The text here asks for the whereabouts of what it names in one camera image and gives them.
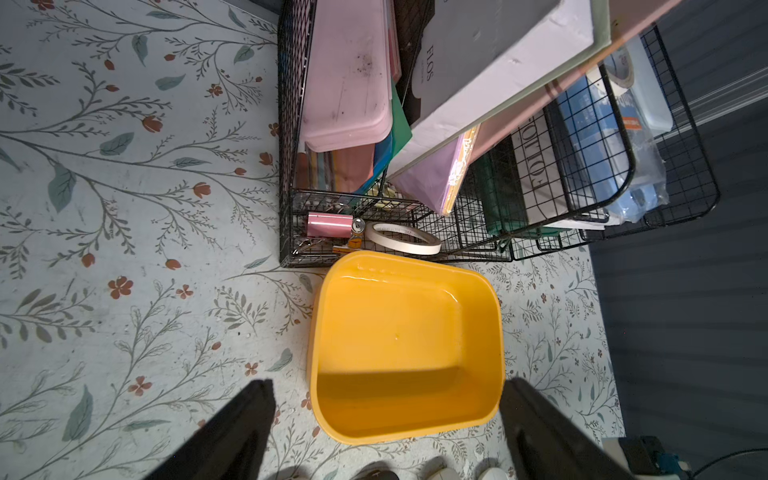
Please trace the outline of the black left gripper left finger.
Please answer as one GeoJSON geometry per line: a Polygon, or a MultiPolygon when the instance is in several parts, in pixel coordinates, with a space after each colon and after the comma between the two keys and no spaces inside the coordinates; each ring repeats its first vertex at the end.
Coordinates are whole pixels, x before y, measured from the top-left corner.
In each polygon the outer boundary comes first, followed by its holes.
{"type": "Polygon", "coordinates": [[[149,479],[256,479],[276,412],[273,382],[253,380],[149,479]]]}

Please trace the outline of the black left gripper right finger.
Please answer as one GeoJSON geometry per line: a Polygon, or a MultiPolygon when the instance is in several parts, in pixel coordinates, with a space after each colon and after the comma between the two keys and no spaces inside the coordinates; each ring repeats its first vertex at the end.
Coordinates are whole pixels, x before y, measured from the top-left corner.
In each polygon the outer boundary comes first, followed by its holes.
{"type": "Polygon", "coordinates": [[[612,460],[526,380],[504,383],[499,413],[518,479],[628,479],[612,460]]]}

